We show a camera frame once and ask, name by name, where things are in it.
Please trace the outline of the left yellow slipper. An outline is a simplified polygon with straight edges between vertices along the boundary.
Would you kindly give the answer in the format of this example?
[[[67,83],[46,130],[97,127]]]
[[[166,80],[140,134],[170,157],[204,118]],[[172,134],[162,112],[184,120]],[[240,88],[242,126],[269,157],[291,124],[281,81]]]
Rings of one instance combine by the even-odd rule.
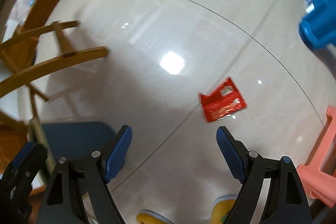
[[[150,210],[142,210],[137,216],[136,220],[140,224],[173,224],[167,218]]]

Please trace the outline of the wooden chair frame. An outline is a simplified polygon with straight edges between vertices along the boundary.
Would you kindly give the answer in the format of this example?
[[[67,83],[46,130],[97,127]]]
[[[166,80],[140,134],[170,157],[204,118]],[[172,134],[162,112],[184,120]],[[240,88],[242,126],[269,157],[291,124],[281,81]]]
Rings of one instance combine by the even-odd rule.
[[[12,38],[3,42],[1,44],[1,61],[5,63],[5,67],[9,69],[12,75],[1,82],[1,97],[21,86],[28,87],[33,117],[38,118],[35,96],[39,96],[46,102],[49,97],[32,84],[34,80],[74,65],[106,57],[109,53],[107,47],[94,47],[81,51],[75,49],[63,30],[78,27],[79,24],[77,20],[53,22],[48,26],[26,32],[19,31]],[[61,54],[34,65],[33,59],[39,37],[50,32],[55,34]]]

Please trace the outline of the blue plastic stool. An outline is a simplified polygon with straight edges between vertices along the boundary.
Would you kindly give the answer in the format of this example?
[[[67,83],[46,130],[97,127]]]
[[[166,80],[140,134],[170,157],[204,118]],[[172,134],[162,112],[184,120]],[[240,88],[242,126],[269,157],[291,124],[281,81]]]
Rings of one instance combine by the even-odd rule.
[[[312,0],[314,9],[299,23],[299,35],[311,50],[335,45],[335,0]]]

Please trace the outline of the red snack wrapper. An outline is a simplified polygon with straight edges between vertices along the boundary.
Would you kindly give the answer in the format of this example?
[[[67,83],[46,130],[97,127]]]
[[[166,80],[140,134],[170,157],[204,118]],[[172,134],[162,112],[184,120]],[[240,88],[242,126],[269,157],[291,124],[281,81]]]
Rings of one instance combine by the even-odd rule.
[[[247,103],[230,77],[227,77],[210,94],[199,93],[198,99],[208,123],[247,108]]]

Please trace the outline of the pink plastic stool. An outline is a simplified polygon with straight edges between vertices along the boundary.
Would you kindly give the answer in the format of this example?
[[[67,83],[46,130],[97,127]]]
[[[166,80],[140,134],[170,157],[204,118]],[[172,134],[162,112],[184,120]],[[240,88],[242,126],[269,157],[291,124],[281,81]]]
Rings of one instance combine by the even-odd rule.
[[[335,205],[335,171],[328,174],[322,170],[327,153],[335,139],[335,107],[329,105],[326,116],[331,119],[321,143],[308,165],[300,164],[297,172],[305,193],[312,199],[322,201],[329,208]]]

